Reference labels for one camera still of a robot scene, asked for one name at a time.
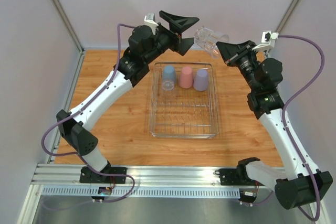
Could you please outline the clear glass cup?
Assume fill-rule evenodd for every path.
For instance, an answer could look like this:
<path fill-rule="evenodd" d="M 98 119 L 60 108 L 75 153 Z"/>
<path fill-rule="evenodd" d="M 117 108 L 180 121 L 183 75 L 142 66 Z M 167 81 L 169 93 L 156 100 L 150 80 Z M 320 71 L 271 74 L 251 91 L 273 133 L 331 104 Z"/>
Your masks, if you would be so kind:
<path fill-rule="evenodd" d="M 222 32 L 210 30 L 204 26 L 198 29 L 194 35 L 194 43 L 215 59 L 221 56 L 216 46 L 217 42 L 228 43 L 229 36 Z"/>
<path fill-rule="evenodd" d="M 172 96 L 175 92 L 175 82 L 171 79 L 165 79 L 161 84 L 161 93 L 164 97 Z"/>

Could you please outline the lavender plastic cup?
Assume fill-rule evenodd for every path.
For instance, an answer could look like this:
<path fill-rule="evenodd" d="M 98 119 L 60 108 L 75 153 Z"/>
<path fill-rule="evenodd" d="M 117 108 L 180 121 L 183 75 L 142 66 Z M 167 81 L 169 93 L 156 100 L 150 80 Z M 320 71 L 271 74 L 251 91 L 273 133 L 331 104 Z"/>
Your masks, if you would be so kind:
<path fill-rule="evenodd" d="M 208 87 L 208 72 L 206 69 L 199 69 L 196 72 L 193 87 L 197 91 L 204 91 Z"/>

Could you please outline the blue plastic cup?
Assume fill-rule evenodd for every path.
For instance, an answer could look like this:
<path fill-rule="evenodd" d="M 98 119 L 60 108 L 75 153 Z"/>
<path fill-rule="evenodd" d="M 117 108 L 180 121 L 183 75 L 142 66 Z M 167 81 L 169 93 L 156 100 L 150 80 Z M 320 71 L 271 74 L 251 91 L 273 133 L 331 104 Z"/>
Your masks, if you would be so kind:
<path fill-rule="evenodd" d="M 163 68 L 162 79 L 163 81 L 170 80 L 176 83 L 176 72 L 172 65 L 167 65 Z"/>

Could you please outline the pink plastic cup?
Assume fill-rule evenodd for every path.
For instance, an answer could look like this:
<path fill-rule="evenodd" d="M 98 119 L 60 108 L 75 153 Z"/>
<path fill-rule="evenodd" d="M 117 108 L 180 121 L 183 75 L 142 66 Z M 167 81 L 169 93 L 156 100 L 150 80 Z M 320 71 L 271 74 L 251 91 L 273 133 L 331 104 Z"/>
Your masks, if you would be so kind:
<path fill-rule="evenodd" d="M 188 89 L 193 86 L 193 69 L 189 66 L 183 67 L 179 76 L 181 88 Z"/>

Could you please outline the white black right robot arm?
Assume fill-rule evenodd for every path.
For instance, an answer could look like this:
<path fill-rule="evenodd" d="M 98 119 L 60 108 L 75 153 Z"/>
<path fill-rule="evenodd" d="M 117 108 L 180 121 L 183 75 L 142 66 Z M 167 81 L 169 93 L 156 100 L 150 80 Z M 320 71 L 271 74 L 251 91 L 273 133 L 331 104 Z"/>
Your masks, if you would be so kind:
<path fill-rule="evenodd" d="M 309 157 L 293 130 L 286 105 L 277 86 L 283 80 L 282 63 L 274 58 L 260 62 L 257 45 L 217 42 L 224 63 L 237 67 L 249 85 L 248 105 L 270 135 L 284 166 L 280 172 L 256 157 L 239 161 L 237 180 L 244 185 L 253 180 L 271 189 L 285 209 L 320 203 L 333 183 L 329 172 L 322 172 Z"/>

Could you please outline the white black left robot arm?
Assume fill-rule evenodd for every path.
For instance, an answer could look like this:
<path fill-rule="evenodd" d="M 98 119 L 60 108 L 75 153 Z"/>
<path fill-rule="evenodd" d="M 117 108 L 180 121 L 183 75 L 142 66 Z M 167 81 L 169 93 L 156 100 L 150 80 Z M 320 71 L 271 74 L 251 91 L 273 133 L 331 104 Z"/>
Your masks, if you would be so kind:
<path fill-rule="evenodd" d="M 91 176 L 100 183 L 109 179 L 109 162 L 98 148 L 98 139 L 90 132 L 100 117 L 120 97 L 134 88 L 149 73 L 149 65 L 167 50 L 184 56 L 193 46 L 193 38 L 182 34 L 199 18 L 183 17 L 160 11 L 169 27 L 147 14 L 142 25 L 132 28 L 128 47 L 117 54 L 117 63 L 106 80 L 81 104 L 69 112 L 61 110 L 56 118 L 61 136 L 71 145 L 87 166 Z"/>

